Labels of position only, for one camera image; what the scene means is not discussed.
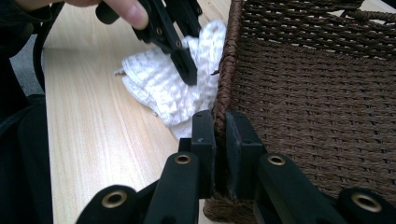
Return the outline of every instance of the black sleeve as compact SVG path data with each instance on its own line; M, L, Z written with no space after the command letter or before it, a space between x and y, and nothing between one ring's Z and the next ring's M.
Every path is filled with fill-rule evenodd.
M32 12L24 12L13 0L0 0L0 27L21 23L37 23L51 19L50 7L42 7Z

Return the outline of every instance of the black cable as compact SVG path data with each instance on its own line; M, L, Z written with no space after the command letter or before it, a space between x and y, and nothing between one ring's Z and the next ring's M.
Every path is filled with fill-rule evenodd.
M46 87L43 67L41 65L41 54L44 48L44 43L46 42L47 36L50 33L50 29L58 18L59 13L61 13L63 7L64 2L54 3L51 5L50 10L52 13L52 20L43 22L41 27L39 27L37 31L37 37L35 38L35 45L33 46L33 68L35 69L35 77L37 78L37 81L43 91L46 91Z

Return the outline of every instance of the metal grommet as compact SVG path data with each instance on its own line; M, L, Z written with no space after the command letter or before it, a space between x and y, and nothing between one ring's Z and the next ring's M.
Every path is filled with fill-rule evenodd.
M127 194L123 190L114 190L108 193L102 200L102 206L106 208L115 208L125 203Z
M380 212L382 210L381 204L369 195L362 193L353 193L351 198L353 203L355 203L357 206L364 210L374 213Z
M157 27L156 31L157 31L157 35L163 34L163 30L160 27Z
M179 155L175 157L175 162L178 164L187 164L191 161L191 157L188 155Z
M285 159L279 156L270 156L268 157L268 161L271 162L273 165L284 165L286 164Z

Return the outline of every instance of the woven wicker texture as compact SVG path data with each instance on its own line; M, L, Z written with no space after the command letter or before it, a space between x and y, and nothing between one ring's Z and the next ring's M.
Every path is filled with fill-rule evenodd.
M367 188L396 205L396 16L361 2L233 1L213 112L220 136L227 109L245 113L319 190Z

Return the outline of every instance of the textured fabric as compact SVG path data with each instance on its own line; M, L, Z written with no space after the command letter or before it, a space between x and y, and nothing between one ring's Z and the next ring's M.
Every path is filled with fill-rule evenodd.
M187 36L182 40L198 69L196 86L183 82L170 56L159 48L122 62L127 90L157 113L176 138L190 137L192 115L213 107L219 76L211 74L219 68L225 31L222 21L212 21L199 38Z
M50 7L43 7L30 13L18 8L13 0L0 0L0 27L13 26L21 23L49 21Z

